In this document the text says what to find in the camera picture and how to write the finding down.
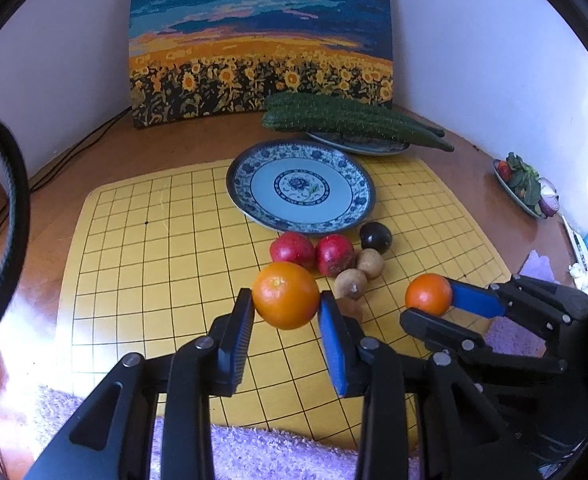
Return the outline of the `salad dish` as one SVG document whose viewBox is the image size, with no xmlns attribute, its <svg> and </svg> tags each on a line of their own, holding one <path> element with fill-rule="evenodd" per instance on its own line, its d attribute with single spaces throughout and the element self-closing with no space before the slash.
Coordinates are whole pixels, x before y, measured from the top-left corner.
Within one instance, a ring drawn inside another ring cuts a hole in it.
<svg viewBox="0 0 588 480">
<path fill-rule="evenodd" d="M 519 155 L 510 152 L 504 159 L 495 159 L 493 171 L 507 194 L 531 217 L 552 218 L 559 212 L 555 185 Z"/>
</svg>

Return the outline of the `dark purple plum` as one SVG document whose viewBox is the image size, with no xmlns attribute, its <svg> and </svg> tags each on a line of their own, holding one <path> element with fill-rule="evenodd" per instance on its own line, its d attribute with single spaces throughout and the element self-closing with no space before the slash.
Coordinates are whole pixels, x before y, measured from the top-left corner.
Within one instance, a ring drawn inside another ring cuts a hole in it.
<svg viewBox="0 0 588 480">
<path fill-rule="evenodd" d="M 364 223 L 359 231 L 360 245 L 362 249 L 374 249 L 381 255 L 393 244 L 393 234 L 385 224 L 371 221 Z"/>
</svg>

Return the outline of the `brown kiwi back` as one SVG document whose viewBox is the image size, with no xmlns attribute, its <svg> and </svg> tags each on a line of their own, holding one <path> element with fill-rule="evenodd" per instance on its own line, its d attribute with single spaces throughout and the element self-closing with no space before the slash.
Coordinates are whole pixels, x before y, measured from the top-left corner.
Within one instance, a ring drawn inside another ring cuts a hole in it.
<svg viewBox="0 0 588 480">
<path fill-rule="evenodd" d="M 385 268 L 385 259 L 373 248 L 365 248 L 359 252 L 356 260 L 356 268 L 361 271 L 369 281 L 379 278 Z"/>
</svg>

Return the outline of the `large orange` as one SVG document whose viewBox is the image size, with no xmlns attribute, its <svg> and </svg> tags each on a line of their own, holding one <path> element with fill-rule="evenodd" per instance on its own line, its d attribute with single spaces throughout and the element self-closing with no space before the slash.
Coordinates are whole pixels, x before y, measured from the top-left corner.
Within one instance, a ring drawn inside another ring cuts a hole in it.
<svg viewBox="0 0 588 480">
<path fill-rule="evenodd" d="M 319 286 L 298 264 L 278 261 L 262 269 L 251 288 L 256 311 L 279 330 L 295 330 L 309 323 L 320 305 Z"/>
</svg>

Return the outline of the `purple fluffy towel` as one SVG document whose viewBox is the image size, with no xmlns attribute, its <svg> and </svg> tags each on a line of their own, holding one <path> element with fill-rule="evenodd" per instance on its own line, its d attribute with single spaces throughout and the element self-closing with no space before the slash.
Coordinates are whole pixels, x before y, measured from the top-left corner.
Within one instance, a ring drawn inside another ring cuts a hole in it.
<svg viewBox="0 0 588 480">
<path fill-rule="evenodd" d="M 29 427 L 38 457 L 79 408 L 70 393 L 40 386 Z M 357 453 L 280 430 L 211 427 L 218 479 L 352 479 Z"/>
</svg>

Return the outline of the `front green cucumber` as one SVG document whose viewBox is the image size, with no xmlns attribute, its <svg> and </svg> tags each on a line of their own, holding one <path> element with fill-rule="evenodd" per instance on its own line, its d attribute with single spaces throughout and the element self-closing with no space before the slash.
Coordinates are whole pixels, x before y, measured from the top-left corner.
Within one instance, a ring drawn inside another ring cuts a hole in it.
<svg viewBox="0 0 588 480">
<path fill-rule="evenodd" d="M 275 131 L 355 134 L 367 139 L 408 143 L 451 153 L 454 146 L 423 126 L 379 112 L 364 112 L 334 103 L 300 102 L 270 105 L 262 125 Z"/>
</svg>

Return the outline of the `brown kiwi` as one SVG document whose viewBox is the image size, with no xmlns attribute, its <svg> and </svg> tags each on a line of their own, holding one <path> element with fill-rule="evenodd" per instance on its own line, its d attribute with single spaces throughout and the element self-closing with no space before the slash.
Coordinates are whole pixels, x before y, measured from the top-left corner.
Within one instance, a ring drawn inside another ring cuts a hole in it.
<svg viewBox="0 0 588 480">
<path fill-rule="evenodd" d="M 385 268 L 385 259 L 373 248 L 365 248 L 359 252 L 356 260 L 356 268 L 361 271 L 369 281 L 379 278 Z"/>
<path fill-rule="evenodd" d="M 367 276 L 359 269 L 346 269 L 334 280 L 337 298 L 359 300 L 367 290 Z"/>
</svg>

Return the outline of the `small orange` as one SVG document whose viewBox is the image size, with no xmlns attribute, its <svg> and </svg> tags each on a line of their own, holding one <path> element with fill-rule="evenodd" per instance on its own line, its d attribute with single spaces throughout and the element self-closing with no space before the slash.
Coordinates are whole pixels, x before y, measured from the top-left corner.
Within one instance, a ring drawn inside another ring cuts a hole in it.
<svg viewBox="0 0 588 480">
<path fill-rule="evenodd" d="M 443 316 L 452 304 L 453 290 L 449 281 L 435 273 L 419 275 L 405 291 L 405 307 Z"/>
</svg>

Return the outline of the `green cucumber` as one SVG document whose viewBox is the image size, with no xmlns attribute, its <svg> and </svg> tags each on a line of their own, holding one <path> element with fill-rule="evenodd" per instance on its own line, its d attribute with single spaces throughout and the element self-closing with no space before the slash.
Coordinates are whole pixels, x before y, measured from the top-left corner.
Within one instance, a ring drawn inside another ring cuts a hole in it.
<svg viewBox="0 0 588 480">
<path fill-rule="evenodd" d="M 405 115 L 400 112 L 394 112 L 386 106 L 379 106 L 376 104 L 361 103 L 349 99 L 339 98 L 338 96 L 323 96 L 323 94 L 303 93 L 303 92 L 280 92 L 268 96 L 263 103 L 265 110 L 273 110 L 279 106 L 292 105 L 322 105 L 336 108 L 337 110 L 347 110 L 347 112 L 359 112 L 369 115 L 376 115 L 405 122 L 406 124 L 424 128 L 431 133 L 434 133 L 439 138 L 444 137 L 444 130 L 438 127 L 428 126 L 423 122 Z"/>
<path fill-rule="evenodd" d="M 423 126 L 379 112 L 364 112 L 334 103 L 300 102 L 270 105 L 262 125 L 275 131 L 355 134 L 367 139 L 408 143 L 451 153 L 454 146 Z"/>
</svg>

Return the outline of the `sunflower field painting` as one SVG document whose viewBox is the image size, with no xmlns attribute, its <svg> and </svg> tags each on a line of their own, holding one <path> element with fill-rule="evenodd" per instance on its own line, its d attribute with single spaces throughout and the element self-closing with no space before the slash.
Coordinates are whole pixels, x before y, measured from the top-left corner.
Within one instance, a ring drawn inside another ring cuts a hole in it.
<svg viewBox="0 0 588 480">
<path fill-rule="evenodd" d="M 131 0 L 134 125 L 261 110 L 283 91 L 389 105 L 390 0 Z"/>
</svg>

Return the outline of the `yellow go board mat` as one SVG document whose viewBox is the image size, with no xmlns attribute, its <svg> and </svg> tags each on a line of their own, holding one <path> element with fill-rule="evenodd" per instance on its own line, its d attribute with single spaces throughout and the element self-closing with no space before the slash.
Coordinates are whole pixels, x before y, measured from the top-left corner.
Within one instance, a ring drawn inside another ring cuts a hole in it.
<svg viewBox="0 0 588 480">
<path fill-rule="evenodd" d="M 426 348 L 402 330 L 405 289 L 434 272 L 476 286 L 510 272 L 444 183 L 411 157 L 366 158 L 375 220 L 393 234 L 383 274 L 361 306 L 364 333 L 407 356 Z M 275 233 L 249 220 L 225 188 L 228 162 L 101 186 L 82 207 L 61 287 L 56 388 L 86 396 L 125 354 L 164 356 L 231 311 L 269 263 Z M 362 403 L 337 396 L 317 324 L 257 321 L 242 384 L 210 403 L 218 425 L 280 429 L 341 448 L 360 437 Z"/>
</svg>

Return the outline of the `red apple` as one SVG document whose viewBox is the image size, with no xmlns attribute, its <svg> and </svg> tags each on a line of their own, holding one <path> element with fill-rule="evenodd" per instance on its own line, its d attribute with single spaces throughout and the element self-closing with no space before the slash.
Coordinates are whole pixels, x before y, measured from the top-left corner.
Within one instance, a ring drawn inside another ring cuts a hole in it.
<svg viewBox="0 0 588 480">
<path fill-rule="evenodd" d="M 321 238 L 315 246 L 315 266 L 324 276 L 336 278 L 355 263 L 356 252 L 347 237 L 331 234 Z"/>
<path fill-rule="evenodd" d="M 295 232 L 281 234 L 270 245 L 273 262 L 286 261 L 311 271 L 315 265 L 315 246 L 307 237 Z"/>
</svg>

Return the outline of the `small blue white plate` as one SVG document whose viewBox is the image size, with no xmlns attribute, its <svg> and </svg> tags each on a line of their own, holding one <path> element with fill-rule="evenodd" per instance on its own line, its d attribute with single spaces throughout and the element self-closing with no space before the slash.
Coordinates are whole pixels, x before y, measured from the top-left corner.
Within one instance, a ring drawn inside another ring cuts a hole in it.
<svg viewBox="0 0 588 480">
<path fill-rule="evenodd" d="M 410 147 L 410 144 L 405 142 L 371 139 L 366 136 L 341 136 L 325 132 L 308 132 L 307 136 L 337 150 L 364 156 L 399 155 Z"/>
</svg>

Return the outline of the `white items at wall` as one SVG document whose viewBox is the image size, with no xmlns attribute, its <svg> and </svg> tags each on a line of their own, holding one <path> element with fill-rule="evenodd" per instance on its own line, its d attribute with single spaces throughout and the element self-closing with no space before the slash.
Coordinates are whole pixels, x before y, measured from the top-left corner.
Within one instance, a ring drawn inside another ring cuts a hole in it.
<svg viewBox="0 0 588 480">
<path fill-rule="evenodd" d="M 586 243 L 577 231 L 575 231 L 567 221 L 565 216 L 560 216 L 565 227 L 567 237 L 574 252 L 576 262 L 573 263 L 568 271 L 576 287 L 582 292 L 588 292 L 588 248 Z"/>
</svg>

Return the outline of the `blue white porcelain plate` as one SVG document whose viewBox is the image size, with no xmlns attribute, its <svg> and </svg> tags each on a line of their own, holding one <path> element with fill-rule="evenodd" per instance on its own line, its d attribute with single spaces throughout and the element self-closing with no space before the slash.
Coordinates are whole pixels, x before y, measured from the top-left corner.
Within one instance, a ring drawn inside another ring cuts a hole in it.
<svg viewBox="0 0 588 480">
<path fill-rule="evenodd" d="M 359 226 L 376 203 L 373 181 L 359 162 L 336 148 L 296 139 L 247 148 L 231 162 L 225 185 L 251 220 L 310 236 Z"/>
</svg>

